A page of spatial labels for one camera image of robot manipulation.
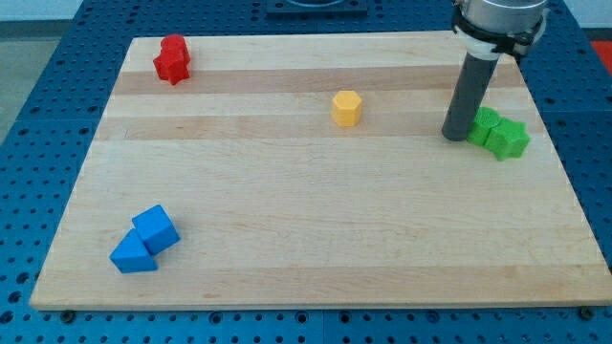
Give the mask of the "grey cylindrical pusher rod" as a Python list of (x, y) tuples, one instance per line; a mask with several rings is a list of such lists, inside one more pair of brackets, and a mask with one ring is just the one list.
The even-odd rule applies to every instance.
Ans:
[(451, 141), (466, 140), (495, 71), (497, 59), (466, 54), (441, 129)]

